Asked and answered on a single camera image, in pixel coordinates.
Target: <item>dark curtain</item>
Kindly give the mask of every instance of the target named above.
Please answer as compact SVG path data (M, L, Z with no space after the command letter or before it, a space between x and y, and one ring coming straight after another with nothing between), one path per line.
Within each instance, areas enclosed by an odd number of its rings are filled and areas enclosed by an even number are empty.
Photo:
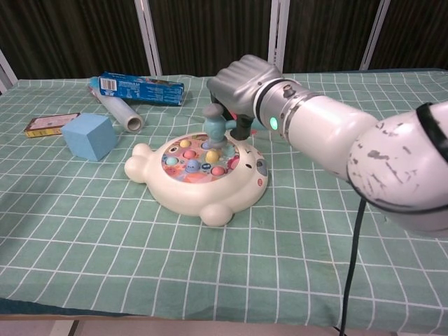
M283 72L359 70L379 1L290 0Z
M213 76L245 54L267 60L270 0L149 0L164 75Z
M392 0L371 69L448 69L448 0Z
M1 0L0 32L19 79L149 74L133 0Z

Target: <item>green checkered tablecloth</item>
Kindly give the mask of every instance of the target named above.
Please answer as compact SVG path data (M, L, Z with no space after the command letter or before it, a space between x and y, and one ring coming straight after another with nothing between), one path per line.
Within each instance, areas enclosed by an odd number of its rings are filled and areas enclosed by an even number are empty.
M378 118L448 100L443 71L292 77ZM221 228L163 209L126 177L124 163L139 142L157 148L201 131L209 103L206 78L168 79L185 83L185 104L132 105L146 123L138 135L109 115L119 142L101 162L73 157L61 136L23 133L37 116L108 115L88 80L21 80L0 96L0 298L168 319L337 325L356 193L259 132L248 141L265 155L270 182L255 206ZM448 335L447 283L448 240L408 234L367 207L349 327Z

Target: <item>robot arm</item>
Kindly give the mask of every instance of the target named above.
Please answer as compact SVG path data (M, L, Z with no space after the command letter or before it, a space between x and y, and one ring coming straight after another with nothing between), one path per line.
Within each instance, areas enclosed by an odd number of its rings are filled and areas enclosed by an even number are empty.
M405 230L448 236L448 101L377 120L243 56L210 78L215 102L237 114L231 135L257 120Z

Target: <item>white toy base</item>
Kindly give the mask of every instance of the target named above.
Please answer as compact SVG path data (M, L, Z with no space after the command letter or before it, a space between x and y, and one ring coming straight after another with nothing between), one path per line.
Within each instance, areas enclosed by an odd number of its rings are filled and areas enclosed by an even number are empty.
M233 214L264 194L267 165L245 141L226 134L224 148L210 148L205 133L175 138L152 151L139 143L125 164L126 175L146 183L151 195L178 214L199 216L208 226L223 226Z

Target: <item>plastic wrap roll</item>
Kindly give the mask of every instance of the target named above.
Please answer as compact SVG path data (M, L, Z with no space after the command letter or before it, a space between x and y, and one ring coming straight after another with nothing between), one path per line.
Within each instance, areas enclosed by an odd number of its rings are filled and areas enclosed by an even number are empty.
M101 102L107 111L128 131L138 132L144 126L143 118L137 114L121 98L104 96L99 92L98 78L90 81L92 94Z

